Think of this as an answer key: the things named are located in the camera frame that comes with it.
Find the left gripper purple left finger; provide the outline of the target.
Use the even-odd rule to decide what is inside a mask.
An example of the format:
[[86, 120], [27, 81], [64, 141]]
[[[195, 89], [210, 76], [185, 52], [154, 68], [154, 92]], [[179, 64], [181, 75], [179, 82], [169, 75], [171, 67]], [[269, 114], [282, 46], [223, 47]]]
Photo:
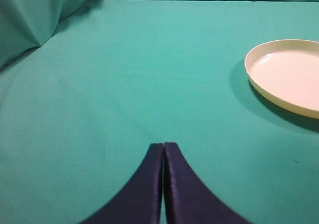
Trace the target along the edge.
[[163, 144], [153, 143], [125, 186], [83, 224], [159, 224]]

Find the left gripper purple right finger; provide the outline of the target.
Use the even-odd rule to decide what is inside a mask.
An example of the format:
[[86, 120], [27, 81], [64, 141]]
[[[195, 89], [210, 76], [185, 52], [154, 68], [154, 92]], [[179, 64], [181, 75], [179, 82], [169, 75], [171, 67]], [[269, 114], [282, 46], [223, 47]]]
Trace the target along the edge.
[[174, 142], [164, 144], [163, 195], [168, 224], [248, 224], [200, 180]]

